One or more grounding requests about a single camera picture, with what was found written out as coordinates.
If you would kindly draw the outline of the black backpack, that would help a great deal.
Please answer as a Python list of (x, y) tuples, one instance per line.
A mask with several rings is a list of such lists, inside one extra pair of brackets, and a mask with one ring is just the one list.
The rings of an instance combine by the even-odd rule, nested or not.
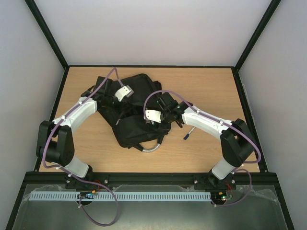
[[(134, 93), (124, 99), (135, 106), (135, 115), (118, 115), (115, 105), (102, 104), (97, 110), (111, 126), (114, 136), (123, 148), (136, 148), (142, 152), (153, 152), (162, 144), (163, 138), (169, 131), (155, 130), (150, 124), (146, 124), (143, 118), (143, 108), (161, 111), (157, 102), (158, 95), (148, 96), (154, 91), (161, 90), (162, 85), (158, 81), (152, 81), (144, 73), (127, 77), (121, 80), (124, 85), (130, 86)], [(107, 95), (114, 94), (120, 88), (116, 80), (111, 80), (107, 85)]]

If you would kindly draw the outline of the blue marker pen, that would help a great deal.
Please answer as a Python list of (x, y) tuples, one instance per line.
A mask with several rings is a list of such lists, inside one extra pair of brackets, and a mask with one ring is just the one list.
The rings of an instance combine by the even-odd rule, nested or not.
[(189, 138), (189, 136), (191, 135), (191, 133), (195, 130), (195, 127), (193, 127), (185, 136), (184, 136), (184, 140), (187, 140)]

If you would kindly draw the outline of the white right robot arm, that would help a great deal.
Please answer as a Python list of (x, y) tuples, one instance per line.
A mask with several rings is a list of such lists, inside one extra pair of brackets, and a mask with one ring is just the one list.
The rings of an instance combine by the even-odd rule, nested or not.
[(242, 119), (235, 121), (222, 119), (209, 114), (192, 103), (182, 99), (178, 103), (169, 90), (159, 90), (151, 93), (146, 99), (147, 103), (154, 95), (160, 94), (156, 100), (161, 107), (160, 111), (143, 107), (146, 121), (169, 124), (176, 122), (179, 126), (189, 125), (200, 129), (221, 143), (222, 158), (209, 171), (207, 181), (213, 187), (221, 187), (226, 182), (226, 177), (234, 173), (243, 164), (248, 164), (248, 157), (253, 153), (261, 155), (254, 137), (247, 124)]

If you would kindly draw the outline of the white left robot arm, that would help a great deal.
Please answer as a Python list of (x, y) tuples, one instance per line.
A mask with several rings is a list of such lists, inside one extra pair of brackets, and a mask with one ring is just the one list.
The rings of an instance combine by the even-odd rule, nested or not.
[(116, 105), (133, 94), (133, 89), (120, 80), (120, 88), (107, 95), (110, 79), (103, 79), (97, 87), (92, 86), (81, 94), (78, 102), (62, 116), (52, 121), (43, 121), (39, 126), (36, 155), (45, 168), (61, 168), (79, 178), (85, 178), (90, 166), (75, 156), (73, 133), (97, 109)]

